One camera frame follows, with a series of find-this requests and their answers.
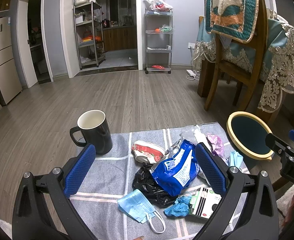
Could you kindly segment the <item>metal kitchen rack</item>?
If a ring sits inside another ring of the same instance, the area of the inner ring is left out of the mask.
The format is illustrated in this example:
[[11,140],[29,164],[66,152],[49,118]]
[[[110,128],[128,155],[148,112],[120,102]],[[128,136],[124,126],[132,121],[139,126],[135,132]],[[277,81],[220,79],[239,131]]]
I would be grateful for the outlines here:
[[74,0],[73,13],[80,68],[98,67],[106,60],[102,7],[96,0]]

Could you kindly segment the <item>white power strip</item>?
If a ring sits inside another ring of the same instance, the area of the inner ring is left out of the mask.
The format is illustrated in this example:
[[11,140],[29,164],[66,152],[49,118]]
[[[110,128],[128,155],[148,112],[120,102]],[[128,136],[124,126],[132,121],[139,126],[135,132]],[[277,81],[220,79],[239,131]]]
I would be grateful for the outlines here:
[[187,80],[199,81],[199,78],[200,78],[200,72],[199,71],[188,69],[188,70],[186,70],[186,72],[187,72],[187,76],[186,76]]

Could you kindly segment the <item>black plastic bag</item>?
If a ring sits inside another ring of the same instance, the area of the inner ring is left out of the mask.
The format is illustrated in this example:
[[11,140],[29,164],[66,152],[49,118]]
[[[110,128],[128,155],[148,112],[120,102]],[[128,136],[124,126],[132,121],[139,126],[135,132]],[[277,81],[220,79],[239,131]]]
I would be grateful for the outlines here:
[[150,173],[152,165],[142,163],[142,167],[136,172],[132,182],[132,188],[139,190],[151,204],[165,208],[174,204],[176,197],[169,195],[161,188]]

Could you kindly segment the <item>clear plastic bag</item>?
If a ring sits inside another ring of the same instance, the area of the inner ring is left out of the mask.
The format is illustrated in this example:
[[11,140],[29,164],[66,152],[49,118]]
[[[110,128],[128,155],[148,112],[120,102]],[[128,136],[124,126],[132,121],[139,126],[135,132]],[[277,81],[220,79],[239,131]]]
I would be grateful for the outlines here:
[[194,126],[186,126],[183,128],[180,137],[182,139],[186,139],[191,142],[195,146],[198,143],[204,143],[207,147],[209,147],[207,137],[204,133],[202,133],[199,125]]

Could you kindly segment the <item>red floral paper bowl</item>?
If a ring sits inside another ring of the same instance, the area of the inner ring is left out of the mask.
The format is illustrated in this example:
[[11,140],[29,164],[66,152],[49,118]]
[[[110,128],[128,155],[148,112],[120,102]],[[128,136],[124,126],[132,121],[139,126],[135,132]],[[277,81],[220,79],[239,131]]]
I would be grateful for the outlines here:
[[131,147],[135,160],[139,163],[154,165],[165,156],[165,150],[150,142],[137,140]]

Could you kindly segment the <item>blue snack bag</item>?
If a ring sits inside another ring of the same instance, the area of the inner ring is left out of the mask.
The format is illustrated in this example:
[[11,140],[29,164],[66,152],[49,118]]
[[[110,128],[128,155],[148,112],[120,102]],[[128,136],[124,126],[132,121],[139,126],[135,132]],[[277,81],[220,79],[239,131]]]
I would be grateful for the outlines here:
[[189,186],[200,171],[195,145],[186,139],[178,142],[178,151],[150,168],[154,181],[172,197]]

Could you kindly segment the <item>white refrigerator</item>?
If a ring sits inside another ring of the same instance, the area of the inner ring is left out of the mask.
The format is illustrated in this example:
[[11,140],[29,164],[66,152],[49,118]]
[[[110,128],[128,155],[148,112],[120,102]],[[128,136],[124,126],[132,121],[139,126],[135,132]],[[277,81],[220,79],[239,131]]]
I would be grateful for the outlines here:
[[13,57],[10,23],[9,17],[0,18],[0,104],[2,106],[7,105],[22,91]]

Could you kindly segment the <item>teal patterned chair cushion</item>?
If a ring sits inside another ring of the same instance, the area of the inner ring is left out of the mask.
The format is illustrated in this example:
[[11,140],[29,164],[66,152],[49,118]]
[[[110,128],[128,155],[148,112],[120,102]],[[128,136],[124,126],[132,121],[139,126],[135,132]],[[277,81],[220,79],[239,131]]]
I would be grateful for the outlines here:
[[259,0],[206,0],[205,29],[240,43],[249,43],[255,33]]

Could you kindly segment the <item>teal lace tablecloth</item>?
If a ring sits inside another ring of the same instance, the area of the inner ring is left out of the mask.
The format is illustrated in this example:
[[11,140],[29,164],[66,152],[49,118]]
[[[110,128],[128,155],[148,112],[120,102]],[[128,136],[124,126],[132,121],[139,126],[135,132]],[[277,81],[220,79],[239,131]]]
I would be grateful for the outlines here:
[[[206,31],[208,21],[210,12],[205,10],[192,57],[192,66],[197,71],[201,70],[203,60],[215,62],[215,33]],[[266,49],[259,77],[264,87],[258,108],[273,113],[281,106],[283,93],[294,94],[294,27],[270,20]]]

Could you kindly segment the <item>purple snack wrapper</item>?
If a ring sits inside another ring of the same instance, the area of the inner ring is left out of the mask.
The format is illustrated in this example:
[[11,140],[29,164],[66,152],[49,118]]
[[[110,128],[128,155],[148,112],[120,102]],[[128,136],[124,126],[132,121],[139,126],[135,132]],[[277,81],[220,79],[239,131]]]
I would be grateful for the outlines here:
[[212,154],[217,155],[221,159],[225,160],[224,143],[221,138],[217,135],[207,133],[207,140],[211,145]]

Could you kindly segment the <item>plastic bag on cart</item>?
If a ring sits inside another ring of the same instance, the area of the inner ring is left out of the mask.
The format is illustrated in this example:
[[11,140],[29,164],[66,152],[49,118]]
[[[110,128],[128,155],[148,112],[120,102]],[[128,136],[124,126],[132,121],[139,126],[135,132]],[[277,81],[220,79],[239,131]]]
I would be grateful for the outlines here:
[[167,0],[144,0],[148,11],[170,12],[173,6],[167,3]]

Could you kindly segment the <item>grey rolling shelf cart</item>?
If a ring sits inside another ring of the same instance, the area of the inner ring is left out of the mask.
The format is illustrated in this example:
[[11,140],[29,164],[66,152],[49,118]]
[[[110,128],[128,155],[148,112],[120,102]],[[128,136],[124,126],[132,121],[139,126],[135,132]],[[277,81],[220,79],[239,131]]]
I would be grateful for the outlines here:
[[146,74],[171,73],[173,13],[145,11],[145,68]]

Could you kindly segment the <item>blue glove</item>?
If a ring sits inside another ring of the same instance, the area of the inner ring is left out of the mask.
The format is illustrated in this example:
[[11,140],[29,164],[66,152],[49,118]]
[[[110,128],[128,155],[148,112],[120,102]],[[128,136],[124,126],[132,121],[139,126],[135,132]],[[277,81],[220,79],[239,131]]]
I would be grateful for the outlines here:
[[180,196],[178,197],[174,204],[170,207],[167,207],[164,210],[164,214],[167,217],[186,217],[189,214],[189,203],[191,196]]

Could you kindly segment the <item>blue face mask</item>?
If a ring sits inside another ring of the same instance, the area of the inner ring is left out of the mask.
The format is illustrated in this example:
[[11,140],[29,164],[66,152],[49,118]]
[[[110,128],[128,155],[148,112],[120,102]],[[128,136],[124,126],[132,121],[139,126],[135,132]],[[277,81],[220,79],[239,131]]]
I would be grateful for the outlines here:
[[[135,189],[134,191],[118,199],[117,203],[120,211],[122,211],[127,216],[131,217],[141,224],[148,222],[150,224],[151,230],[154,233],[162,234],[165,232],[166,226],[164,219],[154,208],[154,206],[149,202],[146,196],[144,196],[144,194],[142,194],[142,192],[138,189]],[[157,217],[161,222],[163,226],[162,231],[157,231],[154,227],[152,222],[152,219],[154,217]]]
[[232,151],[229,156],[229,166],[240,168],[243,162],[243,156],[237,151]]

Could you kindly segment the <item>green white medicine box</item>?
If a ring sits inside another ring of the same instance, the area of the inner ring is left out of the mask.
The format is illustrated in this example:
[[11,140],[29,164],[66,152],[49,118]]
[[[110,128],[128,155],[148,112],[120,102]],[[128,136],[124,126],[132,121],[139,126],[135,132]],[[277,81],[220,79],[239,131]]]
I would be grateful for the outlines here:
[[190,199],[189,214],[203,219],[209,219],[221,198],[211,188],[201,187],[196,190]]

